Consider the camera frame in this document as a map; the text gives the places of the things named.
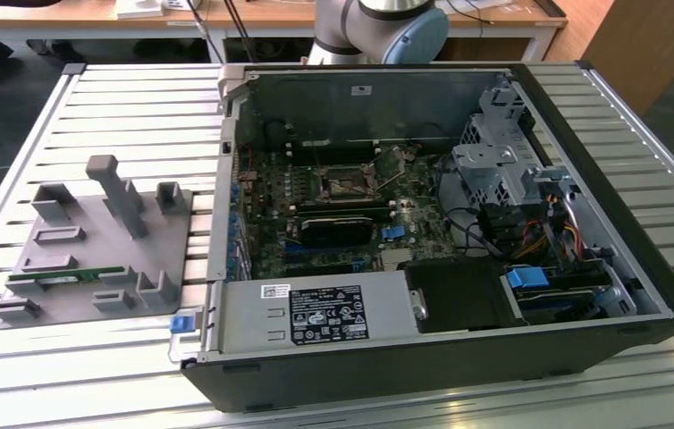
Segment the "white label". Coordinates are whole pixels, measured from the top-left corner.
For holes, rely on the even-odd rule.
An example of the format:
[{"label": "white label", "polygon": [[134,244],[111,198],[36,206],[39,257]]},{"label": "white label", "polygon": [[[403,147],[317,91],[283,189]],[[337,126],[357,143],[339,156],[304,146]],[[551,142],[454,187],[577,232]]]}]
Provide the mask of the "white label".
[{"label": "white label", "polygon": [[79,279],[76,277],[51,277],[48,279],[38,279],[39,284],[62,284],[62,283],[79,283]]},{"label": "white label", "polygon": [[288,298],[288,291],[290,290],[291,290],[290,284],[264,284],[263,285],[263,299]]},{"label": "white label", "polygon": [[370,85],[359,85],[353,87],[353,96],[370,96],[374,92],[374,87]]}]

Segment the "motherboard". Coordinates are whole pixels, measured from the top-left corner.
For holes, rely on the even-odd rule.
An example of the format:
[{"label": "motherboard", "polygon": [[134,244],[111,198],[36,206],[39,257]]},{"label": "motherboard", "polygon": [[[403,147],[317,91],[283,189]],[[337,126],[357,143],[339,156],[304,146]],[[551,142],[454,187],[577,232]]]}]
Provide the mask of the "motherboard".
[{"label": "motherboard", "polygon": [[363,141],[238,156],[252,278],[394,271],[455,254],[435,196],[441,154]]}]

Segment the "gray plastic post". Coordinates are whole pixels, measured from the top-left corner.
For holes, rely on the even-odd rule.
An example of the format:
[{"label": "gray plastic post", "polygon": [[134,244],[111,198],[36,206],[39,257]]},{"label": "gray plastic post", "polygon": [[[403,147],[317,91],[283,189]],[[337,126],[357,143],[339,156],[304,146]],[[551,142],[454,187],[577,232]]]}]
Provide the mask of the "gray plastic post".
[{"label": "gray plastic post", "polygon": [[68,220],[70,216],[63,206],[76,202],[72,193],[63,183],[39,185],[38,193],[31,200],[31,205],[39,215],[51,223],[52,221]]},{"label": "gray plastic post", "polygon": [[156,203],[163,215],[179,215],[188,209],[180,183],[163,181],[156,185]]},{"label": "gray plastic post", "polygon": [[40,228],[35,231],[32,239],[40,245],[75,243],[84,241],[87,233],[82,226],[59,226],[55,228]]},{"label": "gray plastic post", "polygon": [[36,273],[40,271],[71,270],[79,266],[79,261],[72,255],[47,255],[28,257],[18,267],[23,273]]},{"label": "gray plastic post", "polygon": [[108,196],[108,204],[115,207],[130,236],[139,239],[148,235],[148,229],[140,218],[139,201],[132,199],[126,184],[119,178],[118,165],[115,156],[94,155],[87,162],[87,176],[100,183]]},{"label": "gray plastic post", "polygon": [[27,298],[0,301],[0,318],[8,321],[35,319],[39,316],[39,305]]},{"label": "gray plastic post", "polygon": [[98,275],[98,279],[111,288],[120,287],[123,284],[136,284],[138,273],[131,266],[128,266],[120,273],[103,273]]},{"label": "gray plastic post", "polygon": [[106,313],[128,311],[135,301],[126,290],[106,290],[94,293],[94,305]]},{"label": "gray plastic post", "polygon": [[27,293],[39,293],[46,291],[46,286],[38,282],[36,279],[32,280],[14,280],[6,282],[6,287],[16,295],[24,295]]},{"label": "gray plastic post", "polygon": [[179,288],[175,287],[167,273],[159,273],[159,285],[155,286],[146,273],[138,276],[138,294],[148,307],[167,306],[178,299]]}]

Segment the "wooden desk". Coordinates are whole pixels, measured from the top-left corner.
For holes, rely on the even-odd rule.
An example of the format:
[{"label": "wooden desk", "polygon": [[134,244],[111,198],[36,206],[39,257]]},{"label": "wooden desk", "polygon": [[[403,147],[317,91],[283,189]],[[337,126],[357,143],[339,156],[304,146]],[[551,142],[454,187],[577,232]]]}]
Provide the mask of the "wooden desk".
[{"label": "wooden desk", "polygon": [[[527,38],[522,57],[541,61],[557,29],[567,19],[550,17],[534,0],[517,0],[511,11],[494,7],[482,11],[482,18],[495,22],[482,26],[483,38]],[[198,31],[188,12],[166,11],[164,16],[118,20],[114,0],[63,0],[39,9],[0,7],[0,38],[194,38]],[[276,0],[236,1],[250,35],[256,38],[311,38],[315,5]],[[204,0],[200,7],[219,46],[224,38],[238,37],[222,0]],[[451,15],[451,38],[479,38],[481,25],[462,15]]]},{"label": "wooden desk", "polygon": [[674,0],[555,0],[570,19],[546,56],[587,60],[641,115],[674,80]]},{"label": "wooden desk", "polygon": [[[194,38],[196,26],[190,12],[118,20],[115,0],[63,0],[54,6],[0,6],[0,38]],[[210,1],[199,7],[207,16]]]}]

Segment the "sticker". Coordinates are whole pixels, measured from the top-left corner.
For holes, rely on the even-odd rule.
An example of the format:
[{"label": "sticker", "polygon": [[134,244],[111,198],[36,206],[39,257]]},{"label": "sticker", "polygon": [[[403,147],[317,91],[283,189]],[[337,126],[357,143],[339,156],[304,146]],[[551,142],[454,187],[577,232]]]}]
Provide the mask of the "sticker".
[{"label": "sticker", "polygon": [[50,277],[47,279],[38,279],[39,284],[64,284],[64,283],[79,283],[79,278],[75,275],[63,277]]},{"label": "sticker", "polygon": [[287,290],[287,293],[291,340],[298,346],[369,338],[361,286]]},{"label": "sticker", "polygon": [[290,290],[291,290],[290,284],[264,284],[263,285],[263,299],[287,298]]},{"label": "sticker", "polygon": [[374,87],[370,85],[358,85],[353,87],[353,96],[370,96],[374,92]]}]

